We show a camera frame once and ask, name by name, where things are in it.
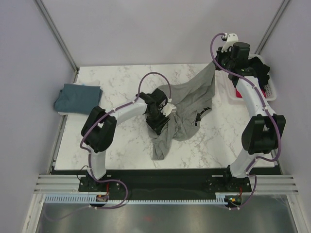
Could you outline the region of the grey t shirt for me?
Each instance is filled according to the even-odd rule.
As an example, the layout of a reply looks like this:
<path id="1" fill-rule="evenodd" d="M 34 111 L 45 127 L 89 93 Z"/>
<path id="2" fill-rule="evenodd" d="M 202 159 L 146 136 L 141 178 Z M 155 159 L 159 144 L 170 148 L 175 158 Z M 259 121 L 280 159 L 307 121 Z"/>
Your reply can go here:
<path id="1" fill-rule="evenodd" d="M 172 104 L 176 112 L 169 115 L 161 134 L 157 135 L 150 126 L 148 135 L 153 143 L 152 160 L 164 160 L 172 141 L 192 138 L 200 129 L 200 121 L 211 111 L 215 95 L 215 65 L 208 64 L 186 83 L 172 85 Z"/>

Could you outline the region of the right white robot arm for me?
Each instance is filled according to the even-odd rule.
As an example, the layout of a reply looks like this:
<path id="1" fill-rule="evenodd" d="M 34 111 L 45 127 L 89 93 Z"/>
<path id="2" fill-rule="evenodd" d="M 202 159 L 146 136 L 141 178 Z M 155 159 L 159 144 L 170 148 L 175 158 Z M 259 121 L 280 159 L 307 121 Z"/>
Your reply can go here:
<path id="1" fill-rule="evenodd" d="M 249 66 L 250 46 L 244 42 L 229 42 L 218 48 L 213 59 L 218 70 L 228 73 L 228 78 L 240 93 L 250 120 L 242 133 L 242 150 L 227 167 L 223 187 L 234 191 L 249 179 L 249 172 L 258 160 L 274 162 L 281 153 L 281 136 L 286 119 L 277 115 L 268 104 L 258 82 L 257 73 Z"/>

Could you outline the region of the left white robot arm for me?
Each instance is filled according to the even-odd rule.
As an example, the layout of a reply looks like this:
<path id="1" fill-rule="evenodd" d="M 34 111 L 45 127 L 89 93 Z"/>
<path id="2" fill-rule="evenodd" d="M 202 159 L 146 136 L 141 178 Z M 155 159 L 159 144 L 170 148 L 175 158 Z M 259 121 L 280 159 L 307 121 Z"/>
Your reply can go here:
<path id="1" fill-rule="evenodd" d="M 170 96 L 160 89 L 151 94 L 140 92 L 132 102 L 106 110 L 94 107 L 81 130 L 80 147 L 88 155 L 88 174 L 79 182 L 80 192 L 115 191 L 133 180 L 133 172 L 107 172 L 105 167 L 106 151 L 111 146 L 116 128 L 140 115 L 145 116 L 151 132 L 160 135 L 169 122 Z"/>

